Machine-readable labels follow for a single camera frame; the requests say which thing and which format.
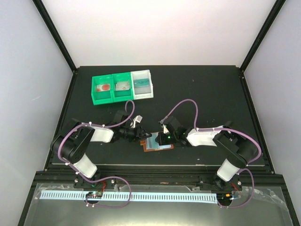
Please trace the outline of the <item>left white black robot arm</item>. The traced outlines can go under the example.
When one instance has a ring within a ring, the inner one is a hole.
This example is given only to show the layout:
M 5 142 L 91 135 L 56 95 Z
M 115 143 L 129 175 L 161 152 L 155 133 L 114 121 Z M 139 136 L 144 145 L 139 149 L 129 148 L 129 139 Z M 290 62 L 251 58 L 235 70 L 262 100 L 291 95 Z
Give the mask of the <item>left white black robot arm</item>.
M 51 142 L 50 150 L 66 165 L 71 165 L 76 173 L 82 174 L 89 187 L 98 187 L 101 176 L 96 173 L 96 165 L 86 155 L 89 144 L 114 143 L 121 138 L 129 142 L 147 139 L 151 133 L 142 128 L 142 119 L 140 115 L 132 118 L 132 114 L 125 111 L 117 111 L 108 125 L 70 119 Z

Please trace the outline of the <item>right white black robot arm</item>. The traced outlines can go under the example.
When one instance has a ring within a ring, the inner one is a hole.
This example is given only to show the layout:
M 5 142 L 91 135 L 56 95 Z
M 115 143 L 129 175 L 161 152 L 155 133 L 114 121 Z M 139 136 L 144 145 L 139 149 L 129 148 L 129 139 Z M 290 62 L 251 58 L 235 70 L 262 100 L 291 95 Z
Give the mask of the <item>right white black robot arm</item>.
M 214 185 L 220 190 L 226 189 L 234 175 L 261 156 L 257 141 L 238 131 L 231 121 L 214 128 L 187 129 L 175 117 L 169 116 L 161 122 L 161 127 L 163 131 L 155 138 L 159 145 L 216 146 L 225 152 L 227 157 L 214 177 Z

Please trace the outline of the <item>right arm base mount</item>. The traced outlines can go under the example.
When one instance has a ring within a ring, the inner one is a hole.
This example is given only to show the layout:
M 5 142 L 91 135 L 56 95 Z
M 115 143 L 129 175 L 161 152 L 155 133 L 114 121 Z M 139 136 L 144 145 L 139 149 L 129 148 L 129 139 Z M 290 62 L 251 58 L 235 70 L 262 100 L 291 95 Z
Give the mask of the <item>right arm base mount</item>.
M 197 185 L 201 190 L 210 190 L 212 192 L 230 192 L 236 189 L 242 191 L 242 182 L 237 175 L 226 182 L 216 174 L 201 174 Z

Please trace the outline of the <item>brown leather card holder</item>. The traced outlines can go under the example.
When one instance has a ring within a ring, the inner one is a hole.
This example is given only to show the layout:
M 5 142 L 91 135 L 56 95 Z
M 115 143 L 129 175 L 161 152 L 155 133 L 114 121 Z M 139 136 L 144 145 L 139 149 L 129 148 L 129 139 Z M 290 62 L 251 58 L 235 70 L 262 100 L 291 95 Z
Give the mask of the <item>brown leather card holder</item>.
M 163 150 L 170 150 L 170 149 L 174 149 L 174 145 L 160 145 L 159 144 L 159 149 L 158 150 L 146 150 L 146 139 L 140 141 L 140 145 L 143 146 L 143 151 L 144 152 L 153 152 L 153 151 L 163 151 Z

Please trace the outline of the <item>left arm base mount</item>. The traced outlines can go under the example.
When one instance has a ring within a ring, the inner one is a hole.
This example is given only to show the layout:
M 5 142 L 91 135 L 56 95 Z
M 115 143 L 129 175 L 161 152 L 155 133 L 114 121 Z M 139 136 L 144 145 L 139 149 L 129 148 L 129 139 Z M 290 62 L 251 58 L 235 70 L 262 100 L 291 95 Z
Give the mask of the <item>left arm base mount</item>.
M 115 179 L 106 179 L 100 182 L 96 183 L 90 183 L 83 179 L 82 176 L 79 174 L 76 175 L 73 187 L 83 190 L 103 190 L 106 187 L 112 188 L 113 184 L 115 182 Z

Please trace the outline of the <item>teal VIP card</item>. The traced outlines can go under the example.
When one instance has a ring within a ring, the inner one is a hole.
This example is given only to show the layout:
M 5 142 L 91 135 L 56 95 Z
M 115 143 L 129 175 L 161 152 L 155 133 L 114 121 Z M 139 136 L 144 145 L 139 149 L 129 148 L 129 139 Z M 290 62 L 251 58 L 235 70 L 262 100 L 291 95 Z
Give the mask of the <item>teal VIP card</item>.
M 146 150 L 158 150 L 159 149 L 159 143 L 156 142 L 156 138 L 158 136 L 158 132 L 152 133 L 151 137 L 148 137 L 146 139 Z
M 148 87 L 150 86 L 150 80 L 149 79 L 137 79 L 134 80 L 134 87 Z

